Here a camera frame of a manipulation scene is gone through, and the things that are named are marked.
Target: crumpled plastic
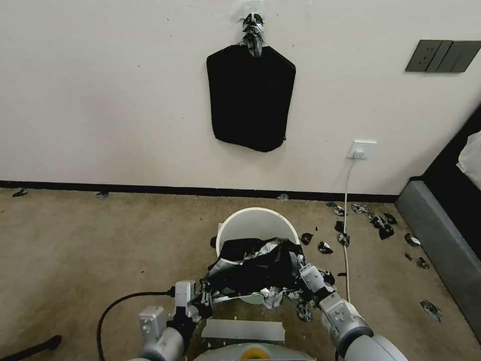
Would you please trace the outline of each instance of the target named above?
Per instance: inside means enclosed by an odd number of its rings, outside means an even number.
[[[301,236],[301,242],[307,246],[311,242],[313,236],[312,233],[303,233]]]
[[[428,300],[423,300],[421,301],[420,304],[422,308],[424,308],[424,311],[426,311],[432,318],[434,318],[438,322],[441,322],[442,311],[439,308],[437,308],[434,304],[432,304]]]
[[[409,245],[413,247],[419,247],[421,245],[421,242],[410,233],[406,233],[406,235],[404,236],[404,239]]]
[[[308,303],[298,303],[296,307],[297,317],[304,322],[312,321],[312,311]]]
[[[321,252],[322,254],[331,254],[333,253],[334,251],[332,250],[331,246],[329,246],[327,244],[327,242],[319,242],[319,244],[317,245],[317,249],[319,250],[319,252]]]
[[[334,213],[337,214],[338,216],[343,216],[344,215],[344,208],[342,208],[341,206],[338,206],[335,202],[327,202],[326,205],[329,207],[329,208],[332,208]]]
[[[369,213],[369,208],[367,206],[362,206],[357,203],[351,204],[351,209],[355,213]]]
[[[289,196],[286,194],[286,193],[282,193],[282,194],[279,194],[277,196],[277,199],[279,201],[288,201],[289,200]]]
[[[263,288],[260,291],[264,297],[264,306],[267,309],[279,307],[282,301],[282,290],[278,287],[270,287],[269,289]]]
[[[391,237],[394,234],[394,229],[381,216],[375,213],[368,214],[369,222],[379,230],[379,237],[382,240]]]
[[[227,240],[204,280],[226,296],[270,287],[296,289],[295,277],[304,261],[301,246],[286,238]]]
[[[417,259],[417,262],[416,262],[416,265],[420,268],[424,268],[424,269],[429,269],[430,268],[430,265],[429,263],[422,257],[419,257]]]
[[[349,236],[347,233],[339,233],[339,235],[337,236],[337,240],[340,244],[346,247],[349,247],[349,245],[351,244],[351,236]]]
[[[249,53],[258,58],[262,55],[262,33],[264,32],[264,21],[259,14],[249,14],[242,24],[242,31],[246,33],[240,42],[241,45],[247,45]]]

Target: white wall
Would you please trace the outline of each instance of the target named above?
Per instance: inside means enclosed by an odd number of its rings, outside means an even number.
[[[287,141],[217,141],[206,57],[241,37],[233,0],[2,0],[0,179],[398,194],[476,107],[460,75],[408,74],[419,39],[481,40],[477,0],[265,0],[265,40],[297,67]]]

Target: white trash bin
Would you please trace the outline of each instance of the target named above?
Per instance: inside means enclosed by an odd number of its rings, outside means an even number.
[[[267,208],[245,208],[232,214],[222,224],[217,233],[215,250],[217,256],[225,241],[242,238],[288,238],[291,242],[301,244],[299,236],[292,224],[281,214]],[[242,299],[251,304],[262,304],[262,296],[252,296]]]

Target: wall outlet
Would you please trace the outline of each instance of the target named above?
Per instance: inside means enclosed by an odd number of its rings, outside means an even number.
[[[375,140],[355,140],[347,157],[351,159],[367,159],[371,156],[376,144]]]
[[[441,40],[420,40],[406,71],[425,72],[441,43]]]

